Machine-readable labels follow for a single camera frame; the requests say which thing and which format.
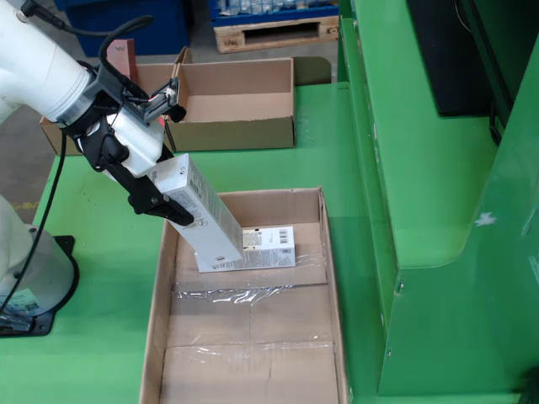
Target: green table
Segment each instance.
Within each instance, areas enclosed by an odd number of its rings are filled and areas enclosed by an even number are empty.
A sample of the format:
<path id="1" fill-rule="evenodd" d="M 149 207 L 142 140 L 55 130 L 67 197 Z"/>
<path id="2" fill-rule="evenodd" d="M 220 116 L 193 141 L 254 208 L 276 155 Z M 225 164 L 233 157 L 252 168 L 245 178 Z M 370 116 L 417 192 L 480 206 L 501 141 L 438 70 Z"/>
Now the green table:
<path id="1" fill-rule="evenodd" d="M 449 263 L 497 151 L 488 117 L 438 115 L 405 0 L 355 6 L 398 264 Z"/>
<path id="2" fill-rule="evenodd" d="M 384 347 L 348 84 L 298 88 L 296 131 L 296 149 L 193 157 L 218 191 L 322 185 L 350 381 L 374 396 Z M 134 215 L 126 196 L 83 157 L 66 159 L 46 228 L 76 237 L 80 285 L 49 336 L 0 342 L 3 402 L 137 401 L 163 221 Z"/>

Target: open cardboard box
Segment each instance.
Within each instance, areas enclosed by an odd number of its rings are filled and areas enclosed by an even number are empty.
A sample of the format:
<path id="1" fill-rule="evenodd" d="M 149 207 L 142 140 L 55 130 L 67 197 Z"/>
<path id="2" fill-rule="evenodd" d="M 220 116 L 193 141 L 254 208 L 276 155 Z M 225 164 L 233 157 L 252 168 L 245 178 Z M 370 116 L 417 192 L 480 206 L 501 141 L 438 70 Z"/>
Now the open cardboard box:
<path id="1" fill-rule="evenodd" d="M 297 265 L 200 274 L 165 222 L 140 403 L 348 403 L 322 191 L 221 197 L 243 227 L 293 226 Z"/>
<path id="2" fill-rule="evenodd" d="M 180 63 L 184 120 L 171 128 L 177 150 L 293 147 L 292 58 Z"/>
<path id="3" fill-rule="evenodd" d="M 331 82 L 331 65 L 322 57 L 263 61 L 192 63 L 183 48 L 175 63 L 137 64 L 138 85 L 148 93 L 179 77 L 184 121 L 168 121 L 173 152 L 293 147 L 294 86 Z M 56 154 L 61 131 L 42 118 L 42 130 Z M 67 155 L 79 155 L 67 141 Z"/>

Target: green panel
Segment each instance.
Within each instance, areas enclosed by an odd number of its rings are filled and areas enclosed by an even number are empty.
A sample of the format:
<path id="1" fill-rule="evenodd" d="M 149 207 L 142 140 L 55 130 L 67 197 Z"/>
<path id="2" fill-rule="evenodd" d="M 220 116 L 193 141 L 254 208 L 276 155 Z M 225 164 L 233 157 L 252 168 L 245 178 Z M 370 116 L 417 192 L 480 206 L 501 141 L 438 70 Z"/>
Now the green panel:
<path id="1" fill-rule="evenodd" d="M 537 72 L 538 44 L 462 255 L 399 271 L 381 394 L 514 391 L 539 364 Z"/>
<path id="2" fill-rule="evenodd" d="M 496 147 L 487 118 L 441 118 L 406 0 L 355 0 L 400 268 L 456 259 Z"/>
<path id="3" fill-rule="evenodd" d="M 397 263 L 392 242 L 391 228 L 384 210 L 382 189 L 378 168 L 373 150 L 373 126 L 368 111 L 368 92 L 364 89 L 365 70 L 360 63 L 358 48 L 359 38 L 352 19 L 340 21 L 341 41 L 344 49 L 344 65 L 350 80 L 350 98 L 353 107 L 355 134 L 357 136 L 360 168 L 363 173 L 363 184 L 366 205 L 371 222 L 372 242 L 376 260 L 376 279 L 378 282 L 380 305 L 384 331 L 391 320 L 393 288 L 397 276 Z"/>
<path id="4" fill-rule="evenodd" d="M 352 121 L 347 83 L 298 88 L 296 149 L 192 156 L 219 191 L 323 186 L 350 388 L 373 402 L 384 345 Z M 137 401 L 162 225 L 135 216 L 126 192 L 82 157 L 67 158 L 47 229 L 77 238 L 81 283 L 51 335 L 0 342 L 3 402 Z"/>
<path id="5" fill-rule="evenodd" d="M 515 385 L 539 364 L 539 42 L 526 69 L 489 185 L 479 206 L 495 222 L 475 227 L 465 254 L 477 257 L 484 316 Z"/>

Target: blue crate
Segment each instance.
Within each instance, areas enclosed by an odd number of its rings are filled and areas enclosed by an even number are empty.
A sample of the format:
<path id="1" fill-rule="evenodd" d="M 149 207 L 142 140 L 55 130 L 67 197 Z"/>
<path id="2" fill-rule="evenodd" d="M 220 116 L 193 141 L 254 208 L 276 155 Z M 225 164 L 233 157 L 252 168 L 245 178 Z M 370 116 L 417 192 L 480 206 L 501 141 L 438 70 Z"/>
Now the blue crate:
<path id="1" fill-rule="evenodd" d="M 189 45 L 192 16 L 186 21 L 182 0 L 56 0 L 56 5 L 73 27 L 89 31 L 110 31 L 130 19 L 152 15 L 151 25 L 121 37 L 135 40 L 137 55 L 178 54 Z M 86 56 L 98 55 L 103 39 L 77 37 Z"/>
<path id="2" fill-rule="evenodd" d="M 214 27 L 312 19 L 339 14 L 339 6 L 323 0 L 209 0 L 209 2 L 211 25 Z"/>

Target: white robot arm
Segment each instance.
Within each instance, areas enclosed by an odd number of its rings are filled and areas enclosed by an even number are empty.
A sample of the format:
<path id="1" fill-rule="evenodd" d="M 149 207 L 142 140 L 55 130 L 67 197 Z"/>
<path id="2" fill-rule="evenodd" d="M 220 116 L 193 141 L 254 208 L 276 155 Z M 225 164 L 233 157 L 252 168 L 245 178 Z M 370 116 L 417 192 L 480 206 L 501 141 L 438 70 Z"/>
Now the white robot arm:
<path id="1" fill-rule="evenodd" d="M 38 30 L 37 15 L 57 28 L 65 24 L 28 0 L 18 10 L 0 0 L 0 124 L 21 104 L 43 114 L 71 137 L 94 170 L 107 172 L 130 193 L 137 214 L 167 218 L 182 226 L 193 221 L 181 205 L 162 195 L 146 176 L 158 161 L 172 154 L 163 146 L 161 114 L 180 121 L 179 82 L 164 83 L 148 96 L 106 61 L 116 36 L 152 22 L 149 16 L 102 34 L 98 69 L 82 66 Z"/>

